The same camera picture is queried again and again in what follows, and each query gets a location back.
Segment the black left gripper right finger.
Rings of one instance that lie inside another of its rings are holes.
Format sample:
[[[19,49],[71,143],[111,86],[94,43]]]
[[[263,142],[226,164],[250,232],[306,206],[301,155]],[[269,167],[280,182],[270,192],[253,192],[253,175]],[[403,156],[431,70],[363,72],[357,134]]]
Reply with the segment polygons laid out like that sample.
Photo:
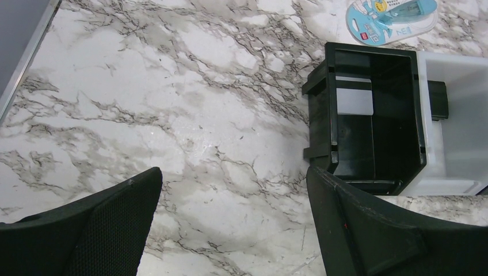
[[[486,275],[487,228],[398,207],[311,166],[306,184],[327,275]]]

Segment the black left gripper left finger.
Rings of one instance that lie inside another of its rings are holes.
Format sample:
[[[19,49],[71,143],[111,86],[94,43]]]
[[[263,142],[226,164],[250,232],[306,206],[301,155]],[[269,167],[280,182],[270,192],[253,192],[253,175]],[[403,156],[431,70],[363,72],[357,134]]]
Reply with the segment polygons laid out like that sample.
[[[122,183],[1,224],[2,275],[136,275],[162,190],[150,168]]]

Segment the black tray bin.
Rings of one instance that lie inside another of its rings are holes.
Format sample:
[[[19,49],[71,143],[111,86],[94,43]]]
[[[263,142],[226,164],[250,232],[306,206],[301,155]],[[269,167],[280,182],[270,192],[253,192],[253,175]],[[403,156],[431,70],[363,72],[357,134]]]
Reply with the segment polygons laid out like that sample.
[[[373,115],[338,114],[336,76],[371,80]],[[414,51],[328,42],[302,93],[311,165],[382,196],[398,195],[426,166]]]

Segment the white tray bin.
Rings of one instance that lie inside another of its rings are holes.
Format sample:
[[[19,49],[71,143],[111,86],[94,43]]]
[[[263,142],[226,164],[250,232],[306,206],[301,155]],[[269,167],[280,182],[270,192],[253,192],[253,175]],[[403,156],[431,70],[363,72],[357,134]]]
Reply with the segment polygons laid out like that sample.
[[[487,59],[417,52],[426,166],[403,196],[473,196],[487,186]],[[445,82],[449,117],[433,121],[428,81]]]

